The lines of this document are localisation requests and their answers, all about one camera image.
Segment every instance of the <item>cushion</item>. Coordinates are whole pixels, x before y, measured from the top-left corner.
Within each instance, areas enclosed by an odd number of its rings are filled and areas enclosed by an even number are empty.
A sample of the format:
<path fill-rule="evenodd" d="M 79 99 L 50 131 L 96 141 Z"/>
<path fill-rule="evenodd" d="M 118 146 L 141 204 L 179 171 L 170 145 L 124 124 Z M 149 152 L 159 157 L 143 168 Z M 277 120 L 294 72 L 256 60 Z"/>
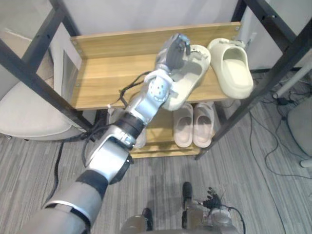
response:
<path fill-rule="evenodd" d="M 0 132 L 14 137 L 44 137 L 70 129 L 67 118 L 24 83 L 0 100 Z"/>

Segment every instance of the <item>chair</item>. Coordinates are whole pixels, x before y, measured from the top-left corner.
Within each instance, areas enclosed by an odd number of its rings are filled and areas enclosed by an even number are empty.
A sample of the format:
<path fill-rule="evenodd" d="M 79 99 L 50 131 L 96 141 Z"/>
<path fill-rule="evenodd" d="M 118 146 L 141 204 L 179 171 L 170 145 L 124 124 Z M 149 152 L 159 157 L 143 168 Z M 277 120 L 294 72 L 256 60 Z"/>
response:
<path fill-rule="evenodd" d="M 0 38 L 21 58 L 31 40 L 9 30 Z M 61 24 L 37 74 L 65 100 L 70 101 L 81 58 Z M 0 66 L 0 133 L 32 140 L 60 140 L 84 130 Z M 91 123 L 95 111 L 83 115 Z"/>

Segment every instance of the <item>small robotic hand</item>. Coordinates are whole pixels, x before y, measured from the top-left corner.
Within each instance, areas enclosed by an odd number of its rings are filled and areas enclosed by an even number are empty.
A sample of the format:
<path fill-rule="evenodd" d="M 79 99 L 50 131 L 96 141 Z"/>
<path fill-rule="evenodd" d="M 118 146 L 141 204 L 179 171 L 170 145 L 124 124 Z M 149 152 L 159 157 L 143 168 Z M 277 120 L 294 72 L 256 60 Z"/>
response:
<path fill-rule="evenodd" d="M 207 200 L 203 201 L 202 205 L 209 210 L 220 209 L 222 203 L 219 195 L 215 192 L 212 187 L 209 187 Z"/>

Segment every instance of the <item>metal pole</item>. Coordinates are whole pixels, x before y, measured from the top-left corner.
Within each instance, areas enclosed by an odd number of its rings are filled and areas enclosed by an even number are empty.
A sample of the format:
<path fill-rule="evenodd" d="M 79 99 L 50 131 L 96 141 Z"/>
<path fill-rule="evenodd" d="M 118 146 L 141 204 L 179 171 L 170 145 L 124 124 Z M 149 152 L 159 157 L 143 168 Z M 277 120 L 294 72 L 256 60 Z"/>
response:
<path fill-rule="evenodd" d="M 288 50 L 279 58 L 273 68 L 267 73 L 266 77 L 254 89 L 251 95 L 242 101 L 239 108 L 233 115 L 221 126 L 215 134 L 211 144 L 207 148 L 201 149 L 201 152 L 195 157 L 199 160 L 214 144 L 216 144 L 237 122 L 239 122 L 265 95 L 270 91 L 293 66 L 301 60 L 311 48 L 312 39 L 312 21 L 304 27 L 301 33 L 296 37 Z"/>
<path fill-rule="evenodd" d="M 310 59 L 292 78 L 290 78 L 276 93 L 273 98 L 280 98 L 294 84 L 301 80 L 306 73 L 312 69 L 312 59 Z"/>
<path fill-rule="evenodd" d="M 44 100 L 70 118 L 74 123 L 87 131 L 90 130 L 92 124 L 82 116 L 82 113 L 74 109 L 65 99 L 47 85 L 44 80 L 36 74 L 36 71 L 29 69 L 27 64 L 1 39 L 0 64 Z"/>

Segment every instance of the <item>electrical cable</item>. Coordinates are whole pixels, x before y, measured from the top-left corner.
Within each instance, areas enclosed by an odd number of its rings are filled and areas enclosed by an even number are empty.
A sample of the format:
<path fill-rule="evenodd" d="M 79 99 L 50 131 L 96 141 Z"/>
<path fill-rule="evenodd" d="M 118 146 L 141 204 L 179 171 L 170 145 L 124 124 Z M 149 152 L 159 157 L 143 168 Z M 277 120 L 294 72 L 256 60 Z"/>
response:
<path fill-rule="evenodd" d="M 132 88 L 132 87 L 135 87 L 137 85 L 140 85 L 141 83 L 143 83 L 143 81 L 141 82 L 138 82 L 136 83 L 142 76 L 144 75 L 147 75 L 149 74 L 150 72 L 144 72 L 142 74 L 140 74 L 134 81 L 132 81 L 129 85 L 127 85 L 125 88 L 123 88 L 121 91 L 120 91 L 120 96 L 119 96 L 119 100 L 121 100 L 123 102 L 123 104 L 125 105 L 125 107 L 128 105 L 128 103 L 124 100 L 123 96 L 125 94 L 125 92 Z M 86 167 L 86 157 L 85 157 L 85 150 L 86 150 L 86 147 L 87 147 L 87 144 L 89 142 L 89 140 L 91 140 L 91 138 L 99 133 L 100 131 L 104 131 L 104 130 L 107 130 L 107 127 L 109 126 L 108 125 L 105 125 L 103 127 L 98 127 L 101 123 L 101 119 L 87 132 L 85 133 L 81 133 L 81 134 L 78 134 L 76 136 L 72 136 L 72 137 L 69 137 L 69 138 L 66 138 L 66 139 L 63 139 L 61 140 L 61 145 L 60 145 L 60 148 L 59 148 L 59 151 L 58 151 L 58 157 L 57 157 L 57 160 L 55 162 L 55 165 L 54 165 L 54 185 L 53 185 L 53 188 L 50 192 L 50 194 L 48 195 L 48 197 L 46 198 L 46 201 L 49 201 L 52 196 L 54 195 L 58 185 L 59 185 L 59 161 L 60 161 L 60 158 L 61 158 L 61 155 L 62 155 L 62 150 L 63 150 L 63 147 L 64 147 L 64 143 L 65 142 L 73 142 L 73 141 L 78 141 L 78 140 L 85 140 L 84 144 L 83 144 L 83 148 L 82 148 L 82 153 L 81 153 L 81 160 L 82 160 L 82 163 L 84 165 L 84 167 Z"/>
<path fill-rule="evenodd" d="M 259 168 L 259 170 L 260 170 L 260 172 L 261 172 L 261 174 L 262 174 L 262 177 L 263 177 L 264 182 L 265 182 L 265 184 L 266 184 L 266 186 L 267 186 L 267 188 L 268 188 L 268 191 L 269 191 L 269 193 L 270 193 L 270 195 L 271 195 L 271 198 L 272 198 L 272 201 L 273 201 L 274 206 L 275 206 L 275 208 L 276 208 L 277 214 L 278 214 L 278 216 L 279 216 L 279 219 L 281 220 L 281 223 L 282 223 L 282 226 L 283 226 L 283 229 L 284 229 L 284 233 L 286 234 L 285 225 L 284 225 L 282 216 L 281 216 L 281 214 L 280 214 L 280 212 L 279 212 L 279 209 L 278 209 L 278 207 L 277 207 L 277 203 L 275 202 L 275 199 L 274 199 L 274 197 L 273 197 L 273 194 L 272 194 L 272 192 L 271 192 L 271 189 L 270 189 L 270 187 L 269 187 L 269 184 L 268 184 L 268 182 L 267 182 L 267 179 L 265 178 L 264 173 L 263 173 L 263 171 L 262 171 L 262 169 L 261 169 L 261 167 L 260 167 L 260 164 L 258 163 L 258 160 L 256 159 L 256 157 L 255 157 L 255 155 L 254 155 L 254 150 L 253 150 L 253 147 L 252 147 L 252 134 L 253 134 L 253 117 L 252 117 L 252 116 L 253 116 L 253 115 L 252 115 L 251 112 L 249 112 L 249 114 L 250 114 L 250 121 L 251 121 L 250 135 L 249 135 L 249 145 L 250 145 L 250 149 L 251 149 L 251 151 L 252 151 L 253 158 L 254 158 L 254 160 L 255 160 L 255 162 L 256 162 L 256 164 L 257 164 L 257 166 L 258 166 L 258 168 Z"/>
<path fill-rule="evenodd" d="M 268 158 L 269 158 L 269 156 L 270 156 L 273 152 L 275 152 L 275 151 L 277 150 L 277 148 L 278 148 L 278 146 L 279 146 L 278 139 L 277 139 L 277 137 L 275 136 L 275 134 L 274 134 L 273 132 L 271 132 L 268 128 L 266 128 L 263 124 L 261 124 L 261 123 L 252 115 L 251 112 L 249 112 L 249 113 L 250 113 L 250 118 L 251 118 L 251 134 L 250 134 L 249 140 L 250 140 L 250 147 L 251 147 L 253 156 L 254 156 L 254 151 L 253 151 L 253 148 L 252 148 L 252 145 L 251 145 L 251 136 L 252 136 L 252 133 L 253 133 L 253 125 L 252 125 L 252 123 L 253 123 L 253 119 L 254 119 L 262 128 L 264 128 L 265 130 L 267 130 L 267 131 L 274 137 L 274 139 L 275 139 L 275 141 L 276 141 L 276 146 L 275 146 L 270 152 L 268 152 L 268 153 L 264 156 L 264 162 L 265 162 L 265 165 L 266 165 L 267 169 L 268 169 L 270 172 L 272 172 L 273 174 L 277 175 L 277 176 L 293 176 L 293 177 L 300 177 L 300 178 L 305 178 L 305 179 L 312 179 L 311 177 L 307 177 L 307 176 L 303 176 L 303 175 L 280 174 L 280 173 L 277 173 L 277 172 L 273 171 L 273 170 L 269 167 L 269 165 L 268 165 Z"/>
<path fill-rule="evenodd" d="M 134 81 L 132 81 L 129 85 L 127 85 L 126 87 L 124 87 L 123 89 L 121 89 L 120 91 L 119 91 L 119 98 L 116 100 L 116 101 L 114 101 L 113 103 L 111 103 L 110 105 L 112 105 L 112 104 L 115 104 L 116 102 L 118 102 L 119 100 L 121 100 L 122 101 L 122 103 L 123 103 L 123 105 L 124 105 L 124 107 L 126 108 L 127 107 L 127 105 L 128 105 L 128 103 L 127 103 L 127 101 L 124 99 L 124 94 L 126 93 L 126 91 L 128 90 L 128 89 L 131 89 L 131 88 L 133 88 L 133 87 L 135 87 L 135 86 L 137 86 L 137 85 L 140 85 L 140 84 L 142 84 L 144 81 L 140 81 L 140 82 L 138 82 L 138 83 L 136 83 L 142 76 L 146 76 L 147 74 L 149 74 L 150 73 L 150 71 L 147 71 L 147 72 L 143 72 L 142 74 L 140 74 L 137 78 L 135 78 L 135 80 Z"/>
<path fill-rule="evenodd" d="M 244 218 L 243 218 L 241 212 L 233 206 L 226 206 L 226 205 L 221 205 L 221 206 L 228 208 L 228 211 L 235 210 L 239 214 L 240 221 L 243 224 L 243 234 L 246 234 L 246 224 L 245 224 L 245 221 L 244 221 Z"/>
<path fill-rule="evenodd" d="M 54 195 L 57 187 L 58 187 L 58 184 L 59 184 L 59 161 L 60 161 L 60 158 L 62 156 L 62 151 L 63 151 L 63 146 L 64 146 L 64 141 L 60 144 L 60 147 L 59 147 L 59 150 L 58 150 L 58 157 L 57 157 L 57 160 L 55 162 L 55 165 L 54 165 L 54 184 L 53 184 L 53 188 L 51 190 L 51 192 L 49 193 L 49 195 L 47 196 L 45 203 L 47 203 L 51 198 L 52 196 Z"/>

